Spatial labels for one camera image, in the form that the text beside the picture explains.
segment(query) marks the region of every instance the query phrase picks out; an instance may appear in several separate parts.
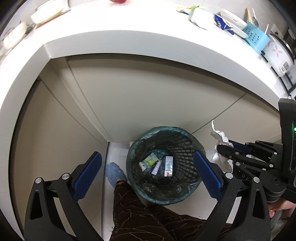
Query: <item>leg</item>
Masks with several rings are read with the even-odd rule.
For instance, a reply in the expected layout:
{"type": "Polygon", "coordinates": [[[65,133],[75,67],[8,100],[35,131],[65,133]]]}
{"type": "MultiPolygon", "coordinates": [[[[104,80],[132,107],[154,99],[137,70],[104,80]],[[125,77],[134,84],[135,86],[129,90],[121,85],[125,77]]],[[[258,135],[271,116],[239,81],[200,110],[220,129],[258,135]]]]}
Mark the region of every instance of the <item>leg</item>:
{"type": "MultiPolygon", "coordinates": [[[[179,215],[163,206],[151,204],[150,212],[164,225],[176,241],[189,241],[202,228],[206,220],[189,215],[179,215]]],[[[226,224],[221,235],[228,232],[231,224],[226,224]]]]}
{"type": "Polygon", "coordinates": [[[113,220],[110,241],[174,241],[125,181],[118,181],[114,190],[113,220]]]}

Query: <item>hand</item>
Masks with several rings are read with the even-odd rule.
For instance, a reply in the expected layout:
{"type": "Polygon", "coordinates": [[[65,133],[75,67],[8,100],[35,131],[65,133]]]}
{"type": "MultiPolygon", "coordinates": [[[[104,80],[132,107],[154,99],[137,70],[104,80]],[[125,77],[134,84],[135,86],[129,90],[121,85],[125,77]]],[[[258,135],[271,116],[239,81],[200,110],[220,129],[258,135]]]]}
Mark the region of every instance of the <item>hand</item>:
{"type": "Polygon", "coordinates": [[[291,203],[283,198],[280,198],[276,202],[268,204],[269,216],[272,218],[274,216],[275,211],[283,210],[281,219],[288,219],[292,215],[295,207],[296,204],[291,203]]]}

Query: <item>red object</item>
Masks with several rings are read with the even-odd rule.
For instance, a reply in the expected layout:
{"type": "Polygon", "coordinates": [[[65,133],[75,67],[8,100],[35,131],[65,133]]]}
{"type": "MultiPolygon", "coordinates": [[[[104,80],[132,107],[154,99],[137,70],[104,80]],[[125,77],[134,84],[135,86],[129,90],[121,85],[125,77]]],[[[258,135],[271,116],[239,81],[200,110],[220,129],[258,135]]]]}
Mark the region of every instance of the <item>red object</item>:
{"type": "Polygon", "coordinates": [[[126,0],[111,0],[111,2],[125,3],[125,2],[126,2],[126,0]]]}

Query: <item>crumpled paper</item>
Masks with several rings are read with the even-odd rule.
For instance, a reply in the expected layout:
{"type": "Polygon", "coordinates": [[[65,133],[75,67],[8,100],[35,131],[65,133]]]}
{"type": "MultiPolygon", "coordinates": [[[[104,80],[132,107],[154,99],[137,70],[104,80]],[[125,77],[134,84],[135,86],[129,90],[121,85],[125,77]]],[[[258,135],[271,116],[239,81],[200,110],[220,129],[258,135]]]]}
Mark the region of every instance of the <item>crumpled paper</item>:
{"type": "Polygon", "coordinates": [[[216,140],[218,140],[217,144],[214,147],[215,154],[212,158],[212,161],[216,163],[223,172],[232,172],[232,167],[228,163],[229,159],[219,154],[219,152],[217,151],[217,146],[222,144],[226,146],[231,146],[233,148],[233,144],[229,142],[224,132],[215,130],[214,120],[212,120],[211,136],[214,137],[216,140]]]}

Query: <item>spoon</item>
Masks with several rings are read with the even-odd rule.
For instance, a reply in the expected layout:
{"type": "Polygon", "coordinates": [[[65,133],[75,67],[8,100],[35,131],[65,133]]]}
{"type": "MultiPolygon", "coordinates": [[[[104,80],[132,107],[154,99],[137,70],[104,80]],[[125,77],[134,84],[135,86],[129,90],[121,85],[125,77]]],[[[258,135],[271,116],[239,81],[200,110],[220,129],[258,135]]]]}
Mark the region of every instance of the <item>spoon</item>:
{"type": "Polygon", "coordinates": [[[257,18],[256,18],[256,14],[255,14],[255,10],[254,10],[254,8],[252,8],[252,10],[253,10],[253,13],[254,13],[254,17],[253,17],[254,25],[255,25],[257,28],[259,28],[259,23],[258,23],[258,21],[257,21],[257,18]]]}
{"type": "Polygon", "coordinates": [[[253,23],[257,28],[259,28],[259,23],[255,17],[253,17],[253,23]]]}

